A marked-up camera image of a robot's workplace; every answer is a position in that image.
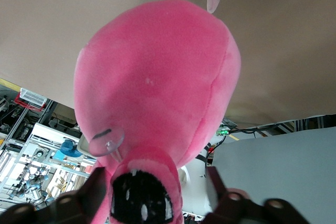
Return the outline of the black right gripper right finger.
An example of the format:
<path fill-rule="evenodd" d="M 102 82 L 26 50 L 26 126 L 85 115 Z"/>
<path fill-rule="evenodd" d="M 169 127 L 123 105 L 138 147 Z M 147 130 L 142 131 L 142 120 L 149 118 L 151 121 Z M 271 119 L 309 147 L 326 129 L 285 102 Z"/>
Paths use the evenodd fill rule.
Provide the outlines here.
<path fill-rule="evenodd" d="M 288 201 L 266 199 L 258 205 L 241 193 L 229 191 L 216 167 L 206 168 L 206 190 L 212 212 L 206 223 L 308 223 L 309 221 Z"/>

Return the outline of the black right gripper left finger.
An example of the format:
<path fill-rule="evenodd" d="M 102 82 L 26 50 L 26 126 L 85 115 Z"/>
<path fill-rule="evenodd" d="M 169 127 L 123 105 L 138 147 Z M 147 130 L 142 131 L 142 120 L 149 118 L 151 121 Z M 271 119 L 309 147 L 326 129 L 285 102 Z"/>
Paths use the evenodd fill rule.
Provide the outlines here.
<path fill-rule="evenodd" d="M 40 210 L 28 203 L 14 205 L 1 214 L 1 223 L 92 223 L 106 192 L 106 170 L 99 167 L 79 190 L 59 196 Z"/>

